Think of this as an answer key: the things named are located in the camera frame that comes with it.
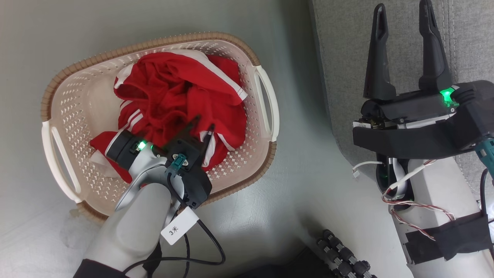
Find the sticker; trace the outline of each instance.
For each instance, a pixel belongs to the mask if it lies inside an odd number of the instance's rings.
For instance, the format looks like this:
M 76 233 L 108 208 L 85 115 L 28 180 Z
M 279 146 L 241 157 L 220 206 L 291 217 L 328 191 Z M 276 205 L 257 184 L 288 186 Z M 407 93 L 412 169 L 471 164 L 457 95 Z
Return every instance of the sticker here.
M 170 245 L 174 245 L 196 224 L 197 220 L 199 217 L 190 207 L 187 207 L 161 231 L 161 235 Z
M 369 123 L 360 123 L 360 122 L 353 122 L 353 127 L 354 128 L 366 128 L 366 129 L 372 128 L 371 124 L 369 124 Z

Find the laundry basket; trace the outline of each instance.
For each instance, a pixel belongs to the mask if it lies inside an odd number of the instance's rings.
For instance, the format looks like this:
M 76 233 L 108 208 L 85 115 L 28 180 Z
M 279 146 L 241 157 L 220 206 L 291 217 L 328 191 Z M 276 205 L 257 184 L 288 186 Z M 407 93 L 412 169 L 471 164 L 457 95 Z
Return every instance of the laundry basket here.
M 230 151 L 221 164 L 208 171 L 212 191 L 204 204 L 253 184 L 273 161 L 280 127 L 276 96 L 259 59 L 238 38 L 219 32 L 188 34 L 97 55 L 57 74 L 46 88 L 41 102 L 41 133 L 50 169 L 63 192 L 77 203 L 84 215 L 97 222 L 103 222 L 113 214 L 117 201 L 128 187 L 120 178 L 103 176 L 89 161 L 95 151 L 89 146 L 89 141 L 101 132 L 114 131 L 117 127 L 120 102 L 113 93 L 115 77 L 122 68 L 137 62 L 142 56 L 170 49 L 195 49 L 236 61 L 241 85 L 248 93 L 244 101 L 246 141 L 240 148 Z M 262 87 L 269 100 L 270 115 Z M 65 170 L 58 156 L 62 157 Z

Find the basket rim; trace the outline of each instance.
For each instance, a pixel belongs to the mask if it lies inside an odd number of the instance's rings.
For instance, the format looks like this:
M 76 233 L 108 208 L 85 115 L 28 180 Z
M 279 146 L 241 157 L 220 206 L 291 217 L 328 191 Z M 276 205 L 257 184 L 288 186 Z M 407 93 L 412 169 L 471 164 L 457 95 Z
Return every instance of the basket rim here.
M 225 41 L 231 43 L 238 48 L 240 48 L 249 58 L 253 66 L 259 66 L 259 58 L 254 53 L 254 51 L 242 40 L 239 38 L 230 35 L 228 33 L 223 32 L 203 32 L 203 33 L 190 33 L 185 35 L 178 36 L 170 36 L 166 38 L 154 39 L 150 41 L 146 41 L 144 43 L 134 44 L 131 46 L 122 47 L 116 50 L 107 51 L 88 59 L 79 61 L 74 63 L 63 70 L 61 70 L 48 84 L 46 90 L 44 91 L 44 95 L 41 100 L 41 120 L 43 122 L 49 121 L 51 119 L 51 105 L 53 101 L 53 97 L 58 89 L 58 87 L 71 75 L 89 68 L 93 65 L 99 64 L 101 62 L 105 62 L 114 58 L 119 58 L 124 55 L 134 53 L 137 51 L 144 51 L 153 49 L 156 47 L 175 45 L 180 43 L 191 43 L 198 41 Z M 261 167 L 250 177 L 244 179 L 243 181 L 231 185 L 223 190 L 215 192 L 209 196 L 209 198 L 202 205 L 207 205 L 217 200 L 220 200 L 224 197 L 227 197 L 235 192 L 238 192 L 247 186 L 258 181 L 269 169 L 271 166 L 274 156 L 276 153 L 277 144 L 276 142 L 269 142 L 268 152 L 266 158 L 261 165 Z M 86 217 L 95 222 L 101 223 L 104 222 L 108 216 L 99 213 L 95 209 L 93 209 L 85 200 L 81 203 L 77 204 L 79 211 L 82 212 Z
M 53 101 L 53 96 L 55 95 L 55 92 L 57 91 L 60 84 L 62 84 L 62 82 L 64 82 L 68 77 L 70 77 L 74 73 L 77 73 L 83 69 L 89 68 L 101 62 L 105 62 L 114 58 L 119 58 L 124 55 L 134 53 L 137 51 L 145 51 L 156 47 L 169 46 L 180 43 L 191 43 L 197 41 L 210 41 L 210 40 L 225 41 L 234 44 L 247 55 L 247 57 L 254 66 L 260 65 L 259 58 L 246 43 L 244 43 L 242 40 L 240 40 L 239 38 L 233 35 L 222 32 L 204 32 L 204 33 L 193 33 L 186 35 L 171 36 L 167 38 L 154 39 L 144 43 L 134 44 L 127 47 L 122 47 L 74 63 L 64 68 L 57 75 L 55 75 L 55 77 L 53 77 L 51 82 L 46 87 L 46 90 L 44 91 L 44 95 L 41 99 L 41 120 L 45 122 L 51 119 L 51 104 Z

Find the basket handle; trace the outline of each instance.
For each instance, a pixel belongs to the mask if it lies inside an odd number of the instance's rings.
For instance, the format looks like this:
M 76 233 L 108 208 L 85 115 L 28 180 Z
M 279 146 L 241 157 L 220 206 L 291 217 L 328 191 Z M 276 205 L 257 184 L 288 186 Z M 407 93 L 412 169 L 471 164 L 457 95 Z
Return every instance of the basket handle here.
M 58 186 L 60 186 L 62 191 L 65 193 L 65 195 L 69 197 L 71 200 L 75 201 L 76 203 L 81 203 L 82 200 L 78 196 L 78 193 L 81 192 L 81 185 L 77 180 L 76 173 L 74 172 L 74 168 L 72 168 L 72 165 L 70 164 L 69 156 L 67 155 L 67 152 L 63 147 L 62 140 L 57 131 L 57 128 L 50 127 L 50 121 L 43 122 L 43 127 L 41 129 L 41 137 L 43 140 L 43 148 L 44 148 L 44 153 L 46 155 L 46 159 L 48 161 L 48 166 L 50 167 L 50 170 L 53 173 L 53 176 L 55 177 Z M 69 172 L 72 182 L 74 183 L 75 190 L 74 188 L 72 188 L 72 186 L 69 185 L 65 175 L 63 174 L 63 171 L 60 167 L 60 162 L 58 161 L 57 155 L 55 153 L 53 139 L 55 139 L 57 148 L 60 151 L 65 167 Z
M 257 86 L 257 91 L 259 92 L 259 101 L 261 104 L 262 116 L 264 119 L 264 127 L 266 128 L 266 132 L 270 137 L 271 142 L 275 142 L 278 137 L 278 133 L 280 132 L 280 110 L 278 108 L 278 102 L 276 100 L 275 89 L 273 88 L 273 84 L 271 80 L 269 80 L 268 74 L 261 66 L 256 66 L 254 71 L 255 76 L 255 84 Z M 269 107 L 271 110 L 271 126 L 269 126 L 268 115 L 266 112 L 266 105 L 264 103 L 264 97 L 262 96 L 262 88 L 261 82 L 266 90 Z

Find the gray fabric surface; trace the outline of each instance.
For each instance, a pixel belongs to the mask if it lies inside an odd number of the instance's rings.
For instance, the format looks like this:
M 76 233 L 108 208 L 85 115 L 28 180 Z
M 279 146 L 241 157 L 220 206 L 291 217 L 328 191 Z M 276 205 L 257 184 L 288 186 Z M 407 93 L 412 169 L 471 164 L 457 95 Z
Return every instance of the gray fabric surface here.
M 352 121 L 360 117 L 364 77 L 377 4 L 386 5 L 390 77 L 397 93 L 418 89 L 422 75 L 422 36 L 418 0 L 312 0 L 332 128 L 351 164 L 375 155 L 353 145 Z M 453 82 L 494 82 L 494 1 L 432 0 Z M 485 168 L 474 153 L 455 158 L 473 191 Z M 375 167 L 363 168 L 374 178 Z

